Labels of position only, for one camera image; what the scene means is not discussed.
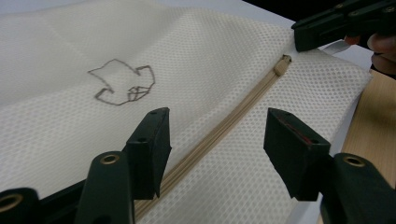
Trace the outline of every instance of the hand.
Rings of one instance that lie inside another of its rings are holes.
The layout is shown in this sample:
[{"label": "hand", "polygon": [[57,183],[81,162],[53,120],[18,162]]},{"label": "hand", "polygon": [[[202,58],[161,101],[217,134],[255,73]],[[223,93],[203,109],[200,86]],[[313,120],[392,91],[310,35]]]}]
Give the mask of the hand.
[{"label": "hand", "polygon": [[381,36],[374,34],[367,41],[375,53],[372,56],[374,67],[385,74],[396,75],[396,35]]}]

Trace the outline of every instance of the wooden surface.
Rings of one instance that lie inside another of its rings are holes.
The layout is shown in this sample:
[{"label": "wooden surface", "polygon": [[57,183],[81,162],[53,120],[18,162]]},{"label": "wooden surface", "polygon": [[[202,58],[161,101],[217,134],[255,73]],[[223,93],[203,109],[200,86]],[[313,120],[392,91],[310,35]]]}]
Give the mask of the wooden surface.
[{"label": "wooden surface", "polygon": [[346,135],[343,152],[370,161],[396,185],[396,80],[372,71]]}]

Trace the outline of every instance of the pencil sketch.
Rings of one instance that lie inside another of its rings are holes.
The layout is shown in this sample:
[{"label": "pencil sketch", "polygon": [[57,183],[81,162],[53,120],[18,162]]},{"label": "pencil sketch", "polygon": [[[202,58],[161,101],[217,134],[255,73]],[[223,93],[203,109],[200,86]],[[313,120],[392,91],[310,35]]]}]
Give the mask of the pencil sketch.
[{"label": "pencil sketch", "polygon": [[154,72],[149,65],[132,68],[118,59],[108,61],[99,68],[88,71],[105,87],[94,98],[108,105],[124,105],[142,99],[155,84]]}]

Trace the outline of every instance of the clamp jaw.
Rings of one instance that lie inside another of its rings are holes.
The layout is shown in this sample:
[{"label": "clamp jaw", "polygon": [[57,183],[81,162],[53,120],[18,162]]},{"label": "clamp jaw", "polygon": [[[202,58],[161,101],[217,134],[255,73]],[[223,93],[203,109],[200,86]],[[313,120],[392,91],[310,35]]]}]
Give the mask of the clamp jaw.
[{"label": "clamp jaw", "polygon": [[290,197],[316,201],[325,224],[396,223],[396,191],[364,158],[330,143],[289,112],[269,108],[264,149]]},{"label": "clamp jaw", "polygon": [[306,51],[347,36],[396,33],[396,0],[348,0],[295,22],[297,51]]}]

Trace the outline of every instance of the metal grommet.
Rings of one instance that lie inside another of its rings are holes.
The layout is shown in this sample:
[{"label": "metal grommet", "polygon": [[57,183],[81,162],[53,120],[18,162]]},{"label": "metal grommet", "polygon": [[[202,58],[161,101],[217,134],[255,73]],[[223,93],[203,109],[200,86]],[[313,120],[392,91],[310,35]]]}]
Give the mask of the metal grommet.
[{"label": "metal grommet", "polygon": [[0,213],[6,212],[9,209],[17,206],[23,200],[21,194],[9,194],[0,199]]},{"label": "metal grommet", "polygon": [[115,162],[118,161],[119,159],[120,159],[120,157],[119,157],[118,155],[110,154],[110,155],[104,156],[104,157],[100,160],[100,162],[101,162],[103,165],[109,165],[109,164],[115,163]]},{"label": "metal grommet", "polygon": [[393,12],[395,10],[395,7],[386,7],[384,9],[385,12]]},{"label": "metal grommet", "polygon": [[351,157],[351,156],[345,156],[344,162],[348,163],[349,165],[356,166],[356,167],[363,167],[366,165],[366,163],[364,163],[364,161],[362,161],[361,159],[356,158],[356,157]]}]

